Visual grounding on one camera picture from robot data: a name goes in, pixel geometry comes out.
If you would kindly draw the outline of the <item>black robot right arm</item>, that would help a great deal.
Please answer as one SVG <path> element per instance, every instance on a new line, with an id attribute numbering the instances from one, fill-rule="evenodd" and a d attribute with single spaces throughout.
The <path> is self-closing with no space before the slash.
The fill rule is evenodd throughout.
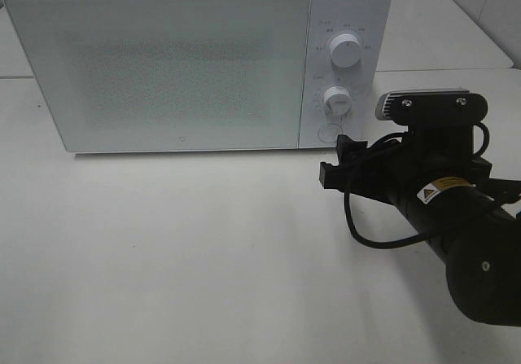
<path id="1" fill-rule="evenodd" d="M 490 175 L 473 129 L 409 129 L 373 144 L 341 135 L 338 164 L 321 163 L 319 180 L 345 198 L 394 206 L 414 234 L 389 241 L 350 235 L 369 248 L 427 243 L 442 260 L 449 293 L 469 319 L 520 324 L 520 219 L 505 210 L 520 198 L 517 181 Z"/>

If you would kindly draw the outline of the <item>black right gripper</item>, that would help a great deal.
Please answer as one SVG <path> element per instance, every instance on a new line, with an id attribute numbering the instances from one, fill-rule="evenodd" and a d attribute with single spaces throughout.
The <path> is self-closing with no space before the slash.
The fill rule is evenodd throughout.
<path id="1" fill-rule="evenodd" d="M 491 209 L 493 198 L 482 186 L 492 169 L 482 155 L 489 132 L 474 148 L 474 126 L 408 129 L 373 144 L 340 135 L 337 164 L 322 162 L 319 181 L 346 198 L 359 195 L 398 209 Z"/>

